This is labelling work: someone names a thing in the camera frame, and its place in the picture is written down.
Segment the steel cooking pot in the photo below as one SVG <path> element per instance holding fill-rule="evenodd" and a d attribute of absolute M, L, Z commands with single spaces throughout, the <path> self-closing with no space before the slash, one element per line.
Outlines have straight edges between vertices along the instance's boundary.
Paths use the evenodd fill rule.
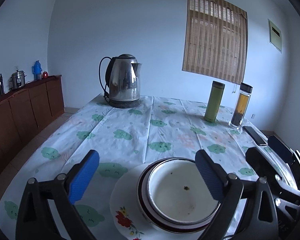
<path fill-rule="evenodd" d="M 23 70 L 17 70 L 16 72 L 14 72 L 9 79 L 10 90 L 15 90 L 24 87 L 26 84 L 25 76 L 26 75 Z"/>

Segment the black smartphone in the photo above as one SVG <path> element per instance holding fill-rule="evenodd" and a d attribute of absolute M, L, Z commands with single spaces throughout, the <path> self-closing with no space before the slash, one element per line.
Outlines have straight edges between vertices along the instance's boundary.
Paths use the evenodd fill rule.
<path fill-rule="evenodd" d="M 250 126 L 243 126 L 243 129 L 249 134 L 253 141 L 258 146 L 266 146 L 266 142 L 260 137 L 260 135 Z"/>

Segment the white enamel bowl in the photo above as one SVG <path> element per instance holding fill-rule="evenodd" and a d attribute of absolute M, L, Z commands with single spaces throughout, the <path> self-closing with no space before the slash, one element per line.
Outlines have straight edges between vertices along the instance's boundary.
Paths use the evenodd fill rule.
<path fill-rule="evenodd" d="M 170 158 L 156 164 L 146 181 L 146 193 L 161 218 L 180 225 L 199 224 L 220 206 L 191 159 Z"/>

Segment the red flower white plate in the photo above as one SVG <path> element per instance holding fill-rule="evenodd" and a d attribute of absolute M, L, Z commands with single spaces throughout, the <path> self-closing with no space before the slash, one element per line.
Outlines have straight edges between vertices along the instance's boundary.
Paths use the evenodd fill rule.
<path fill-rule="evenodd" d="M 150 164 L 139 165 L 123 175 L 110 197 L 110 211 L 118 231 L 126 239 L 198 239 L 204 232 L 174 234 L 160 231 L 142 215 L 137 199 L 137 183 L 142 171 Z"/>

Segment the framed wall panel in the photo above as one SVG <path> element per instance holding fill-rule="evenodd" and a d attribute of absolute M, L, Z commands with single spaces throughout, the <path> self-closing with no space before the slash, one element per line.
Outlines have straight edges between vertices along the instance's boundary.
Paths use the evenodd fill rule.
<path fill-rule="evenodd" d="M 281 30 L 273 22 L 271 22 L 271 20 L 268 20 L 268 24 L 269 24 L 269 40 L 270 40 L 270 43 L 279 52 L 282 52 Z"/>

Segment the green insulated bottle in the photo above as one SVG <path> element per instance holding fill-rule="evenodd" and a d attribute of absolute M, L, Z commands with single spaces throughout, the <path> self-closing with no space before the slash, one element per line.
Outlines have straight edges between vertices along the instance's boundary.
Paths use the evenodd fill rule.
<path fill-rule="evenodd" d="M 206 112 L 204 115 L 204 120 L 211 123 L 215 122 L 221 104 L 224 87 L 224 83 L 213 81 L 209 101 L 207 103 Z"/>

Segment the bamboo window blind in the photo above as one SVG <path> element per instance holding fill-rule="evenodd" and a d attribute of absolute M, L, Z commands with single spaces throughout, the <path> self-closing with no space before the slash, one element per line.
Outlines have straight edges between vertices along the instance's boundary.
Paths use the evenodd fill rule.
<path fill-rule="evenodd" d="M 183 71 L 240 84 L 247 46 L 246 11 L 225 0 L 187 0 Z"/>

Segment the blue thermos jug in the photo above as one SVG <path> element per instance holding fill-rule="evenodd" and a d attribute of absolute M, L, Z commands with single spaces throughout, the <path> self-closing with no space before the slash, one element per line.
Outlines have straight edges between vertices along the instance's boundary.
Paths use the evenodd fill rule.
<path fill-rule="evenodd" d="M 42 68 L 39 60 L 37 60 L 32 66 L 32 74 L 34 75 L 35 81 L 42 79 Z"/>

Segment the pink floral rimmed plate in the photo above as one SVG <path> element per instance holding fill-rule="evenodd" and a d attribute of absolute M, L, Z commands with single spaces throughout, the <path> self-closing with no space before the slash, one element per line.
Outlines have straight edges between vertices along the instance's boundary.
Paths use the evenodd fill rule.
<path fill-rule="evenodd" d="M 141 175 L 139 176 L 138 183 L 137 183 L 137 199 L 138 199 L 139 209 L 142 215 L 147 220 L 147 222 L 149 222 L 151 226 L 153 226 L 153 228 L 157 230 L 166 231 L 174 234 L 190 234 L 190 233 L 201 232 L 209 226 L 210 222 L 212 221 L 214 215 L 217 213 L 218 209 L 211 217 L 209 217 L 208 219 L 204 220 L 199 224 L 180 225 L 161 218 L 154 211 L 154 209 L 151 207 L 148 201 L 147 193 L 146 193 L 146 181 L 149 178 L 149 174 L 156 164 L 159 164 L 160 162 L 165 161 L 167 159 L 170 158 L 161 159 L 151 163 L 142 171 Z"/>

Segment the brown wooden sideboard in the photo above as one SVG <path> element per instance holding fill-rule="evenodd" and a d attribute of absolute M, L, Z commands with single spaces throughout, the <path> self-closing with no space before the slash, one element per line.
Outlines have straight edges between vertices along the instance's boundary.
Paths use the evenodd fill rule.
<path fill-rule="evenodd" d="M 0 98 L 0 170 L 63 113 L 61 75 L 33 81 Z"/>

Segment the stainless steel electric kettle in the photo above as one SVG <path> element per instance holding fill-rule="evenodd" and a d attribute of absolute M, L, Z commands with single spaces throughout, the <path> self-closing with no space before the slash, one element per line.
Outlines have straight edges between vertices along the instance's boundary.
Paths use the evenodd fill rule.
<path fill-rule="evenodd" d="M 104 99 L 115 108 L 133 108 L 140 104 L 142 64 L 130 54 L 110 58 L 102 86 Z"/>

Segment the glass tea bottle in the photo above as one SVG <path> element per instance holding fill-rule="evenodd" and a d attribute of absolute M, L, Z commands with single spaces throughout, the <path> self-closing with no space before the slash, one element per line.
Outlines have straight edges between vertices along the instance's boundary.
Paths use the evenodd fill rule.
<path fill-rule="evenodd" d="M 252 86 L 247 85 L 246 83 L 243 82 L 241 83 L 236 106 L 232 118 L 229 122 L 229 125 L 231 127 L 239 128 L 241 126 L 243 118 L 247 111 L 247 107 L 249 104 L 252 91 L 253 91 Z"/>

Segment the black steel thermos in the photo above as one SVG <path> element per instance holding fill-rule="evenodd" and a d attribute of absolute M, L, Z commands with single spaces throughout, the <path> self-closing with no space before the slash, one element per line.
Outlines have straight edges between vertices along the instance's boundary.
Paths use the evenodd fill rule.
<path fill-rule="evenodd" d="M 0 97 L 5 94 L 2 74 L 0 74 Z"/>

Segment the small red apple ornament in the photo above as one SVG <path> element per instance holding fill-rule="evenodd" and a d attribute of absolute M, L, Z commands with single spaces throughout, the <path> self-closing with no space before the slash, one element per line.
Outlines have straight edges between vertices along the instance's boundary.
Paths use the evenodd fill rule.
<path fill-rule="evenodd" d="M 49 75 L 48 75 L 48 72 L 43 72 L 42 74 L 42 78 L 47 78 Z"/>

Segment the white tablecloth green clouds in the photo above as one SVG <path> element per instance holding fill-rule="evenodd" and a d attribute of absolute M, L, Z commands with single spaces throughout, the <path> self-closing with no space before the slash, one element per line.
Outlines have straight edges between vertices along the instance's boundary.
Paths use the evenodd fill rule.
<path fill-rule="evenodd" d="M 255 142 L 229 126 L 232 109 L 221 107 L 214 123 L 203 119 L 206 104 L 144 96 L 132 109 L 118 109 L 97 96 L 55 131 L 29 158 L 0 200 L 0 228 L 15 238 L 17 214 L 29 178 L 46 181 L 67 173 L 90 151 L 100 165 L 75 206 L 97 239 L 126 239 L 114 224 L 110 197 L 118 180 L 133 168 L 159 159 L 193 159 L 205 150 L 226 172 L 256 180 L 245 160 Z"/>

